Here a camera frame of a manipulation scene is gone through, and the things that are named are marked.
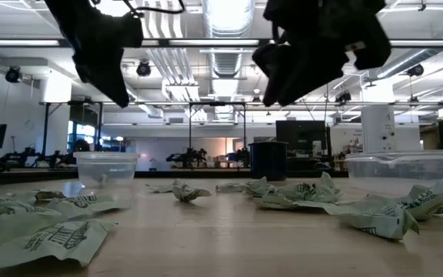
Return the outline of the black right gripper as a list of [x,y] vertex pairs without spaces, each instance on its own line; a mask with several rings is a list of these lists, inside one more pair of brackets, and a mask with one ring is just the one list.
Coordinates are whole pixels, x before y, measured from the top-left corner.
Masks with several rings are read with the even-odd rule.
[[309,44],[301,48],[300,57],[282,89],[278,45],[267,44],[257,48],[252,60],[268,78],[262,100],[264,105],[269,107],[277,101],[281,106],[290,105],[341,78],[344,75],[342,67],[348,62],[344,52],[354,53],[358,69],[383,66],[391,54],[391,43],[376,14],[385,6],[384,0],[284,2],[279,23],[281,28],[296,38],[328,41],[337,48],[328,44]]

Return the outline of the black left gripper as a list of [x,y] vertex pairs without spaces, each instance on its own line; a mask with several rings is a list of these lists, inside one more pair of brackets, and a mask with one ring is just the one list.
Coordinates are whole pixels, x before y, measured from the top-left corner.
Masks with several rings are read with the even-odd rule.
[[45,0],[61,34],[74,50],[72,60],[83,83],[93,85],[119,107],[127,107],[119,65],[124,50],[114,40],[116,19],[102,14],[89,0]]

